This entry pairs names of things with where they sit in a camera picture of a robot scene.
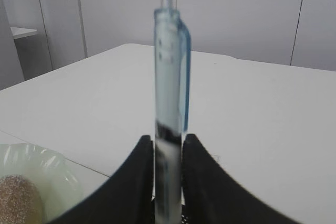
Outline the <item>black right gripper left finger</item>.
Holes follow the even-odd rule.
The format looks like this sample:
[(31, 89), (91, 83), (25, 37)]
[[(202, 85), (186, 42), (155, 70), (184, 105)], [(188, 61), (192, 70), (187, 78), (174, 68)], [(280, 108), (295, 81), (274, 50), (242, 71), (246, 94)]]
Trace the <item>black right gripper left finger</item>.
[(151, 223), (153, 142), (143, 135), (118, 170), (52, 223)]

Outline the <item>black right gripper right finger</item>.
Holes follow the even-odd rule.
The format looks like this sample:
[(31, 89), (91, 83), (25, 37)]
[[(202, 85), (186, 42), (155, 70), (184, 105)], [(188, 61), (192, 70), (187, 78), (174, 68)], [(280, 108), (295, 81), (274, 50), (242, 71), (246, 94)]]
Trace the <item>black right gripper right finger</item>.
[(231, 178), (195, 134), (182, 150), (182, 185), (189, 223), (294, 223)]

